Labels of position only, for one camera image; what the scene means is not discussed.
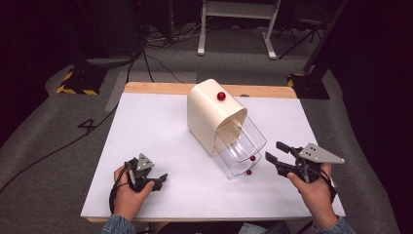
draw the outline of transparent plastic bin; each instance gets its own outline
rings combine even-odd
[[[229,178],[244,174],[261,159],[267,140],[245,116],[243,123],[230,121],[216,130],[213,157]]]

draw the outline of white metal stand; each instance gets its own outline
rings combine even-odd
[[[207,16],[216,16],[270,20],[267,32],[263,32],[262,36],[265,46],[267,47],[268,56],[270,59],[275,59],[276,53],[274,52],[273,45],[271,44],[270,36],[273,31],[279,6],[280,0],[277,1],[276,4],[249,4],[204,0],[198,55],[203,56],[205,54]]]

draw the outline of red sphere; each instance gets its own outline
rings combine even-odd
[[[218,98],[218,100],[224,100],[226,97],[224,92],[219,92],[218,95],[216,95],[216,98]]]

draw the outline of gray floor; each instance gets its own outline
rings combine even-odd
[[[282,60],[269,60],[258,28],[250,31],[213,31],[206,37],[206,54],[197,56],[198,38],[168,49],[147,49],[185,82],[214,78],[221,84],[286,86],[285,76],[302,72],[315,43],[305,43]],[[292,46],[288,32],[272,38],[276,53]],[[148,59],[155,82],[177,82],[157,61]],[[21,169],[84,133],[77,126],[92,118],[104,119],[116,103],[127,67],[109,70],[99,96],[56,94],[70,67],[46,84],[50,96],[0,149],[0,185]],[[135,63],[131,80],[149,81],[143,58]],[[323,82],[331,100],[302,99],[303,108],[320,146],[346,159],[333,168],[333,177],[357,233],[398,233],[387,193],[368,165],[347,118],[334,76]],[[99,233],[103,223],[79,217],[113,115],[89,136],[33,166],[0,195],[1,233]],[[289,220],[292,232],[308,220]],[[138,229],[146,223],[136,223]]]

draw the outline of red ball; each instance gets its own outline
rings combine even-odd
[[[216,95],[216,98],[218,98],[218,100],[221,100],[221,101],[224,100],[225,97],[227,96],[225,95],[224,92],[219,92],[218,95]]]

